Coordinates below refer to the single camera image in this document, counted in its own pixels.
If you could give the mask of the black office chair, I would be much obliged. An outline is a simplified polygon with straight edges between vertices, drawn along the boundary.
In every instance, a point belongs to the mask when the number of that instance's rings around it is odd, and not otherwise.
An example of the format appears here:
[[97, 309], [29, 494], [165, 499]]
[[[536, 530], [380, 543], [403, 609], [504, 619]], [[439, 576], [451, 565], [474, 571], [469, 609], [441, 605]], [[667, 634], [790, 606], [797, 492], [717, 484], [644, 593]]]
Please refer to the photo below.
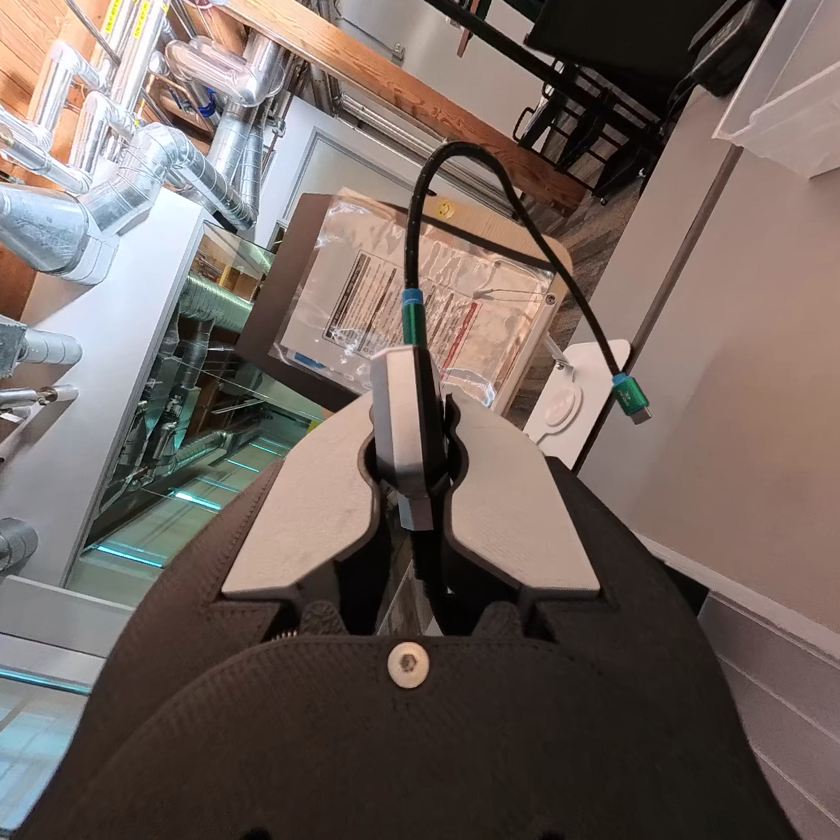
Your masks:
[[585, 156], [601, 165], [586, 189], [601, 204], [637, 179], [648, 179], [661, 154], [635, 142], [610, 124], [608, 115], [659, 141], [673, 109], [680, 109], [694, 84], [690, 69], [694, 37], [723, 2], [572, 1], [509, 2], [532, 30], [525, 44], [553, 58], [552, 69], [576, 90], [593, 97], [598, 109], [573, 101], [545, 82], [539, 105], [522, 111], [514, 139], [533, 149], [544, 135], [562, 144], [554, 169], [572, 174]]

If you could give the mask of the white cabinet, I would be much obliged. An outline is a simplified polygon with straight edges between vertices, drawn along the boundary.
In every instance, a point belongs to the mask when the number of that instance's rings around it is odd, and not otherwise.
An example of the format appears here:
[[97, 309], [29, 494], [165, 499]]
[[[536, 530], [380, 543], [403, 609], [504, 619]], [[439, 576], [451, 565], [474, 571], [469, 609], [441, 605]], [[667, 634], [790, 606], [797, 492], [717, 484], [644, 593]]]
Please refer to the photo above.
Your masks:
[[37, 329], [81, 348], [69, 368], [23, 364], [12, 386], [73, 385], [72, 402], [37, 406], [2, 442], [2, 518], [27, 523], [37, 550], [14, 574], [61, 587], [81, 551], [182, 290], [205, 211], [167, 189], [122, 236], [94, 287], [38, 275], [24, 310]]

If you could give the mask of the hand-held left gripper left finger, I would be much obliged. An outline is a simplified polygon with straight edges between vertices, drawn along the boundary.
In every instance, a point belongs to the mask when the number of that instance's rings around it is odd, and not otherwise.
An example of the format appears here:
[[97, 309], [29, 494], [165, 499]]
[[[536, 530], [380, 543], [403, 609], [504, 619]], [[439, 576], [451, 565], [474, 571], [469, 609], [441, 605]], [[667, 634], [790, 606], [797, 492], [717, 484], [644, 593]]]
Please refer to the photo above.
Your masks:
[[371, 394], [285, 457], [224, 582], [224, 598], [278, 602], [301, 618], [329, 602], [347, 630], [373, 635], [392, 564], [376, 475]]

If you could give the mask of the black hdmi adapter box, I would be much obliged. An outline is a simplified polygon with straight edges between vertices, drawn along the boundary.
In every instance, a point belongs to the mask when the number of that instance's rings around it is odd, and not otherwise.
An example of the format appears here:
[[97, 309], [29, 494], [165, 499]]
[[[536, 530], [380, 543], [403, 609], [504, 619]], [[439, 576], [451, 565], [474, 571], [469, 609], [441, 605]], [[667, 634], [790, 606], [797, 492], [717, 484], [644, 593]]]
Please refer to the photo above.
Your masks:
[[404, 344], [371, 361], [372, 422], [379, 475], [410, 501], [432, 498], [449, 480], [445, 408], [425, 348]]

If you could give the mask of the clear plastic bin with divider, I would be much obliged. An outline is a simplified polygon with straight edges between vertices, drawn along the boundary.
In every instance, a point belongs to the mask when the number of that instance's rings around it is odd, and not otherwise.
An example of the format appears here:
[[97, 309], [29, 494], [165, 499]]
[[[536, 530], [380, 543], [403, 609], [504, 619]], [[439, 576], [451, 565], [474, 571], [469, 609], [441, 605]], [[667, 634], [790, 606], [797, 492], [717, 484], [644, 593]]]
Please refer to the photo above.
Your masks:
[[838, 168], [838, 1], [784, 4], [712, 138], [806, 179]]

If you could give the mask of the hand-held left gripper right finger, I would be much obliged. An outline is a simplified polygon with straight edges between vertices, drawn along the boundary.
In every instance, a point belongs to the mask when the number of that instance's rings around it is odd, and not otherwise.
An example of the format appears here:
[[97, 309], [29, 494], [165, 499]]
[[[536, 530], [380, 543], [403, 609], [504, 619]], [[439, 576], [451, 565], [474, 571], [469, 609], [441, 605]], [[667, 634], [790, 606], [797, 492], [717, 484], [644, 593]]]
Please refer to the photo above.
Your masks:
[[441, 633], [469, 635], [492, 604], [527, 627], [540, 607], [598, 606], [601, 583], [539, 447], [462, 392], [445, 398]]

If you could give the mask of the white sign stand base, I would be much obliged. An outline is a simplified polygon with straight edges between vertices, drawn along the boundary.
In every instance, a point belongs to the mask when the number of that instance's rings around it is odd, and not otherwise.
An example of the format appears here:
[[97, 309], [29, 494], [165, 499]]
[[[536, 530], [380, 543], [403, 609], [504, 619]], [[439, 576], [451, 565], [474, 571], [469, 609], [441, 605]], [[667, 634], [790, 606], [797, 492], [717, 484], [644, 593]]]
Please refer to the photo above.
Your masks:
[[576, 343], [555, 362], [524, 433], [541, 451], [572, 468], [607, 405], [613, 375], [596, 342]]

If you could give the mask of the silver air duct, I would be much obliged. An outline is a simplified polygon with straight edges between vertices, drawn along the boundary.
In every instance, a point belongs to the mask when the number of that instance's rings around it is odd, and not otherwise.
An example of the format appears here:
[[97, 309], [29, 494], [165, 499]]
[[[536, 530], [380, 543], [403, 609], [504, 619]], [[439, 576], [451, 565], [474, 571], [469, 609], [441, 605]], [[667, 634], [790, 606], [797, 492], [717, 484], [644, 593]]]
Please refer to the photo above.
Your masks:
[[219, 171], [183, 132], [160, 123], [136, 133], [108, 180], [76, 197], [28, 185], [2, 185], [2, 244], [37, 272], [95, 286], [109, 273], [121, 237], [153, 207], [174, 175], [236, 233], [259, 213], [262, 117], [246, 134], [239, 175]]

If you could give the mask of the silver insulated pipe elbow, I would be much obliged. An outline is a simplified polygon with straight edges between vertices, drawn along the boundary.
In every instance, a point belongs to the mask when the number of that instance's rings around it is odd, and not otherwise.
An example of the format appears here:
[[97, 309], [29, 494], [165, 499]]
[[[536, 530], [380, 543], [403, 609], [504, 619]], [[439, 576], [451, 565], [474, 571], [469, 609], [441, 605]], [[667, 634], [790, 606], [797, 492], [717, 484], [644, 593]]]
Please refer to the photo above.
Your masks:
[[287, 77], [288, 50], [257, 31], [248, 35], [239, 56], [204, 36], [174, 40], [164, 49], [172, 75], [194, 80], [246, 108], [276, 95]]

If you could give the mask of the black desk control box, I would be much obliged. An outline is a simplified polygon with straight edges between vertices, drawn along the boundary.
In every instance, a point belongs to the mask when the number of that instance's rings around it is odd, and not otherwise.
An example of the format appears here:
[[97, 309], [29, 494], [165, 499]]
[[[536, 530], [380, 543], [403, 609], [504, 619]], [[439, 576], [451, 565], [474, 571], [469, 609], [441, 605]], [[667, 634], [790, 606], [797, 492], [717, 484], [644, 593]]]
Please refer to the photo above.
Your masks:
[[716, 98], [740, 84], [784, 1], [727, 1], [689, 44], [689, 78]]

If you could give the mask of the green flexible air duct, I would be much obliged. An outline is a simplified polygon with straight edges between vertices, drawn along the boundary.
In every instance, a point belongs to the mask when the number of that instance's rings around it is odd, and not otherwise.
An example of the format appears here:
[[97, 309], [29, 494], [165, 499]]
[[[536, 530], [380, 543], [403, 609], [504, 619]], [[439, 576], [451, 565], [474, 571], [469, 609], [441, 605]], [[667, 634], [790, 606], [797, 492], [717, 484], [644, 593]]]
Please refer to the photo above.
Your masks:
[[180, 313], [197, 321], [210, 321], [221, 329], [241, 333], [254, 307], [212, 281], [189, 271], [179, 299]]

